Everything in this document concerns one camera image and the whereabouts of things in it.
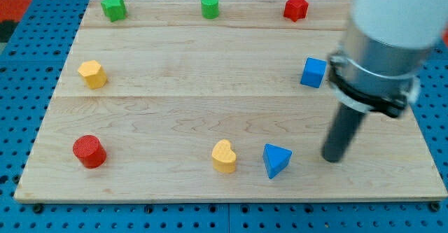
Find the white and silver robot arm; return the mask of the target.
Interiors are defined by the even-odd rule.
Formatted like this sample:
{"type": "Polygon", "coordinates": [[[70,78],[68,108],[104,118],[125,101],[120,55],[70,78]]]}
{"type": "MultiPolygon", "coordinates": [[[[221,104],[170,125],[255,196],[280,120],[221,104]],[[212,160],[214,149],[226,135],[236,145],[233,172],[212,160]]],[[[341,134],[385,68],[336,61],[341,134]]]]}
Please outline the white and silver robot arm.
{"type": "Polygon", "coordinates": [[[328,58],[339,115],[400,116],[417,99],[417,72],[446,26],[447,0],[353,0],[328,58]]]}

